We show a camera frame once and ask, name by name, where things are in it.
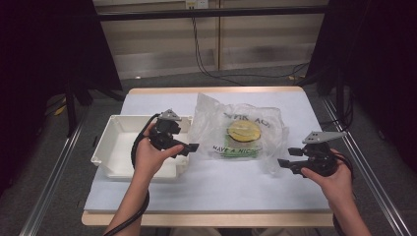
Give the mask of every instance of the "wall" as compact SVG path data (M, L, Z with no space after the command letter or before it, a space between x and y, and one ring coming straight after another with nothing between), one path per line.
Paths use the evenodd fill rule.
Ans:
M136 3L133 3L134 1L124 0L125 4L116 4L115 1L95 0L94 4L99 14L185 9L185 1L136 0ZM209 0L208 4L210 8L258 8L326 5L327 2L327 0ZM323 14L317 14L203 18L197 19L196 23L200 50L207 56L204 60L211 70L216 70L236 68L236 65L232 66L233 63L236 64L234 57L239 56L241 59L246 53L245 50L249 48L272 47L278 53L275 53L271 60L281 61L283 64L309 61L322 20ZM140 59L143 57L138 55L150 53L153 55L159 53L160 56L161 53L168 56L173 55L174 52L186 53L190 55L190 63L192 61L195 63L195 60L191 60L195 52L191 19L103 22L102 27L119 71L135 70L133 68L135 65L144 64L144 59ZM245 63L240 63L240 59L238 59L239 64L243 67L256 66L255 61L244 60ZM120 77L127 79L126 77L132 76L133 74L127 73Z

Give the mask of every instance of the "metal rail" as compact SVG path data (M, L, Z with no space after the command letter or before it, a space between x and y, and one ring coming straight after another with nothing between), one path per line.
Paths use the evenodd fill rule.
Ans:
M325 104L326 110L328 111L329 116L331 119L336 120L336 109L333 103L330 101L328 97L323 99ZM335 122L336 128L338 131L342 131L343 127L339 122ZM361 171L368 187L370 188L371 192L374 194L375 199L377 200L378 204L380 205L381 210L383 211L384 215L386 216L389 224L391 225L395 235L404 236L404 235L411 235L410 231L408 230L404 220L402 219L401 214L399 213L398 209L388 196L387 192L384 190L383 186L381 185L380 181L378 180L377 176L374 174L371 166L368 164L364 154L357 146L355 140L353 139L352 135L347 132L347 135L343 137L344 143L346 144L347 148L350 151L356 165L358 166L359 170Z
M61 153L55 163L55 166L49 176L48 181L45 184L45 187L42 190L42 193L39 196L36 204L30 212L22 231L21 236L33 236L36 235L37 230L39 229L40 223L42 222L43 217L49 207L49 204L52 201L53 194L59 184L62 173L64 172L65 166L71 156L71 152L74 149L77 139L80 135L80 132L83 128L84 122L86 120L89 107L86 107L82 111L81 120L73 132L72 136L67 138L64 147L61 150Z
M243 16L267 16L267 15L303 15L322 14L329 11L347 11L350 6L301 6L301 7L271 7L271 8L230 8L230 9L194 9L194 10L169 10L152 12L123 12L100 13L98 15L72 16L72 19L107 21L132 21L178 18L209 18L209 17L243 17Z

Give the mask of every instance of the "white table surface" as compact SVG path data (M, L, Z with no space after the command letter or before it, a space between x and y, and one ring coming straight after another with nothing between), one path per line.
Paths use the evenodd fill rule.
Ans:
M321 130L302 90L204 94L224 104L279 108L289 128L289 147L301 148L304 138L312 131ZM128 94L121 115L153 115L168 108L178 115L193 115L197 95L195 92ZM284 158L296 159L290 155ZM107 178L98 167L85 210L114 212L128 186L129 182ZM328 209L328 202L315 183L293 175L289 169L280 169L277 176L272 176L263 170L258 160L201 160L191 154L185 173L170 182L151 183L149 191L147 212L154 213Z

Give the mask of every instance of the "gray carpet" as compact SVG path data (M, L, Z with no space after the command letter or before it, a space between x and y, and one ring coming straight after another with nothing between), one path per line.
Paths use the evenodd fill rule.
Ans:
M293 67L275 67L235 70L213 73L267 76L292 73ZM292 81L283 78L265 78L255 76L226 77L242 86L291 86ZM201 73L146 78L122 81L123 91L132 88L161 87L220 87L237 86L220 79L209 78ZM304 87L319 122L330 120L321 98L317 95L315 85ZM71 153L63 172L60 184L52 202L45 213L37 235L100 235L103 227L84 226L81 223L84 203L96 167L89 161L94 152L94 139L99 139L108 117L119 114L122 102L115 101L99 92L92 91L93 105L89 108L86 123ZM78 114L83 107L78 106ZM354 121L349 131L367 157L373 171L403 216L411 233L417 233L417 176L400 159L389 142L378 134L378 128L357 103L354 105ZM0 200L0 235L18 235L30 210L35 204L47 178L59 156L67 135L67 116L49 115L44 128L33 146L31 158L22 169L14 186L5 191ZM341 152L348 153L342 141L332 141L330 145ZM374 235L394 235L384 213L355 166L354 191L357 204ZM223 235L250 235L249 229L221 229ZM143 235L162 235L163 229L147 228ZM333 229L321 228L322 235L337 235Z

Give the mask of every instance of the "forearm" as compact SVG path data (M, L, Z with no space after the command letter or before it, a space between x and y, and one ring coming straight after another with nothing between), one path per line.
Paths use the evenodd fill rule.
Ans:
M329 203L329 205L346 236L371 235L353 200L337 205Z
M147 196L150 179L148 176L140 176L138 174L133 176L125 197L105 232L110 231L138 212ZM141 232L141 220L142 218L137 219L117 235L139 235Z

